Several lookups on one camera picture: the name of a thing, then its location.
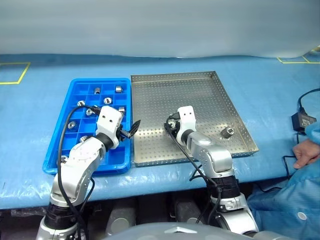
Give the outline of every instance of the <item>metal nut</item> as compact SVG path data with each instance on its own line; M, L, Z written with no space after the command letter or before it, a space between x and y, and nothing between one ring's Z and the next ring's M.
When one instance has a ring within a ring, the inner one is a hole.
M125 109L124 106L121 106L121 107L119 107L118 111L119 111L120 113L122 113L122 115L124 116L124 115L125 115L125 112L126 112L126 109Z
M67 161L68 161L68 157L65 156L65 155L62 155L62 156L61 156L61 163L62 163L62 164L65 164Z
M90 108L88 108L88 109L85 111L85 115L87 115L87 116L91 116L92 114L94 114L94 111L92 111Z
M72 132L76 132L78 130L78 124L76 121L69 122L67 127Z
M81 101L78 101L77 103L76 103L76 105L77 106L84 106L84 105L86 105L86 102L85 101L83 101L83 100L81 100Z
M221 131L221 135L222 137L224 137L225 139L230 138L231 136L233 136L235 134L235 131L233 128L227 126L225 129L223 129Z
M117 94L121 94L122 93L122 87L121 86L115 86L115 92Z
M168 124L171 126L171 128L175 128L175 127L176 127L176 121L173 120L173 119L170 119L170 120L168 121Z
M111 104L112 103L112 98L111 97L106 97L105 99L103 99L104 104Z
M82 137L80 137L79 142L83 143L85 140L87 140L89 137L87 135L84 135Z
M93 91L93 94L100 94L100 92L101 92L100 87L96 87Z

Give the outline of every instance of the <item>blue clothing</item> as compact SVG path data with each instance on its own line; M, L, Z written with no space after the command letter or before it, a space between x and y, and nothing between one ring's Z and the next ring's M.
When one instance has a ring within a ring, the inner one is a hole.
M316 121L305 128L305 134L308 138L320 145L320 121Z
M320 122L309 125L305 133L320 144ZM259 230L299 240L320 239L320 160L297 170L282 184L280 190L255 190L249 196L248 205Z

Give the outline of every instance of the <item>metal perforated tray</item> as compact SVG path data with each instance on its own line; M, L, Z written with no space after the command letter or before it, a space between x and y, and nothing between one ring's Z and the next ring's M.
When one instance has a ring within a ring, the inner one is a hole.
M132 75L133 121L141 120L134 136L134 162L149 166L185 162L183 153L164 129L169 114L193 106L196 129L225 146L233 157L259 151L215 71ZM221 131L230 126L234 135Z

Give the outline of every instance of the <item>black cable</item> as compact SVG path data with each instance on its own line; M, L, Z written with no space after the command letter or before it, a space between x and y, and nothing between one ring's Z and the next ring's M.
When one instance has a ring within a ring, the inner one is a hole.
M306 93L302 94L299 99L298 99L298 112L300 113L303 113L303 114L307 114L304 107L302 106L302 103L301 103L301 99L305 96L305 95L308 95L310 93L314 93L314 92L318 92L320 91L320 88L316 88L316 89L312 89L310 91L307 91Z
M60 136L59 146L58 146L57 178L58 178L58 186L59 186L59 189L61 191L61 194L62 194L64 200L66 201L67 205L70 207L73 214L76 216L78 224L80 224L83 227L85 239L89 240L89 232L87 229L87 225L86 225L84 219L82 218L81 214L79 213L79 211L76 209L75 206L73 206L70 199L68 198L68 195L66 194L66 191L64 189L64 186L62 184L62 179L61 179L61 154L62 154L62 144L64 141L64 136L65 136L66 129L67 129L67 126L68 126L68 123L69 123L69 120L70 120L72 114L76 110L81 109L81 108L92 109L94 112L96 112L99 109L98 107L92 107L92 106L87 106L87 105L76 106L74 109L71 110L71 112L66 117L64 126L62 128L61 136ZM79 229L80 228L78 227L78 237L81 238L81 233L80 233Z
M285 171L286 171L286 177L288 178L288 180L290 179L290 173L289 173L289 168L288 168L288 164L287 164L287 160L286 158L296 158L296 156L288 156L288 155L284 155L282 157L282 160L284 162L284 167L285 167Z
M200 219L203 217L203 215L205 214L205 212L207 211L208 207L210 206L210 201L211 201L211 197L210 197L210 191L207 188L207 192L208 192L208 201L206 202L206 205L203 209L203 211L200 213L200 215L198 216L198 218L196 219L196 224L198 224L200 222Z
M88 202L88 199L90 198L92 192L94 191L95 185L96 185L96 182L95 182L95 180L94 180L92 177L90 178L90 180L91 180L91 182L92 182L92 187L91 187L88 195L85 197L85 199L84 199L84 201L83 201L83 203L82 203L82 206L81 206L81 208L80 208L80 213L83 213L83 212L84 212L85 205L86 205L86 203Z
M255 182L255 184L258 186L258 188L261 190L261 192L264 192L264 193L269 193L275 189L282 189L281 187L275 186L275 187L272 187L268 190L263 190L262 187L258 183Z
M300 143L299 135L306 135L304 131L297 131L296 132L296 143Z
M177 139L173 136L172 132L169 129L170 125L168 124L168 120L169 120L169 118L166 120L166 124L164 125L164 127L166 128L165 130L170 135L170 137L172 138L173 142L179 147L179 149L182 151L182 153L185 155L185 157L189 160L189 162L191 162L191 164L194 166L194 168L198 171L200 176L205 181L207 188L209 188L209 182L216 188L216 190L218 192L218 196L217 196L217 201L216 201L216 203L214 205L214 208L215 208L215 210L217 210L217 207L220 204L220 200L221 200L222 189L220 187L218 187L218 184L214 180L212 180L210 177L205 176L202 173L202 171L199 169L199 167L196 165L196 163L191 159L191 157L189 157L188 153L178 143Z
M193 179L197 179L197 178L202 178L202 176L200 175L197 175L197 176L193 176L189 179L189 181L191 182Z
M189 179L190 182L191 182L193 179L196 179L196 178L201 177L200 175L197 175L197 176L196 176L196 173L197 173L197 170L194 170L193 174L191 175L191 178Z
M219 205L219 203L220 203L220 200L221 200L221 194L218 195L218 199L217 199L217 201L216 201L213 209L211 210L211 212L210 212L210 214L209 214L209 216L208 216L208 221L207 221L207 224L208 224L208 225L210 225L210 221L211 221L211 219L212 219L212 216L213 216L214 214L216 214L216 211L217 211L218 205Z

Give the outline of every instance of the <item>blue plastic tray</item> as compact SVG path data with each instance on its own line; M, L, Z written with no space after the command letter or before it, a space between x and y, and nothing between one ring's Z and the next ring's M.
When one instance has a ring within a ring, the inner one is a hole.
M116 86L122 87L122 93L116 93ZM94 89L99 87L100 94L94 94ZM70 111L77 106L77 102L84 100L88 106L105 106L104 98L112 98L112 104L108 106L118 109L125 108L125 114L121 124L123 129L131 127L131 82L128 78L79 78L74 79L66 94L58 121L56 123L51 142L46 153L42 169L47 174L57 173L58 145L63 125ZM82 136L94 136L97 130L98 116L86 115L86 109L81 108L73 113L70 121L76 121L78 131L65 132L62 155L69 156L74 145L79 143ZM109 150L101 161L94 175L121 174L131 167L131 141L120 142L116 149Z

